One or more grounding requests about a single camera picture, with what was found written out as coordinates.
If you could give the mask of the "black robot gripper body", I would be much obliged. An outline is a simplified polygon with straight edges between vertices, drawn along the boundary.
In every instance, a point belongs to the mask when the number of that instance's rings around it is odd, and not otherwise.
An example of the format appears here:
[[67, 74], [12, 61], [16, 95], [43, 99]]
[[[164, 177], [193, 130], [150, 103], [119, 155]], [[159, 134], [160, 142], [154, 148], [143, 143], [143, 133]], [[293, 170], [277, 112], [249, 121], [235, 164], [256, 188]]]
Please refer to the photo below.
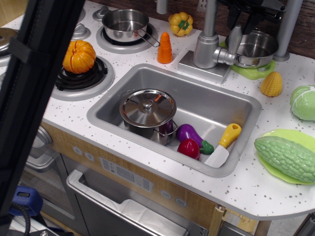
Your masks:
[[226, 5], [232, 15], [245, 12], [280, 19], [287, 10], [287, 7], [278, 0], [220, 0], [219, 3]]

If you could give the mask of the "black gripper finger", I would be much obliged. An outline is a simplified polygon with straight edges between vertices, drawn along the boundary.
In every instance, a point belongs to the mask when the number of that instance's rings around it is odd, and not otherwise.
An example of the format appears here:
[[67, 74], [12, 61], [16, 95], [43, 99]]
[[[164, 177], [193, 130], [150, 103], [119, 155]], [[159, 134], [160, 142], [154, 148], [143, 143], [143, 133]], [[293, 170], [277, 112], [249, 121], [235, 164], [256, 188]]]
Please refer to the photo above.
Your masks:
[[243, 35], [250, 34], [264, 18], [262, 14], [250, 14], [243, 29]]
[[230, 30], [232, 30], [235, 27], [240, 14], [241, 14], [241, 11], [239, 9], [229, 10], [228, 18], [227, 18], [227, 26]]

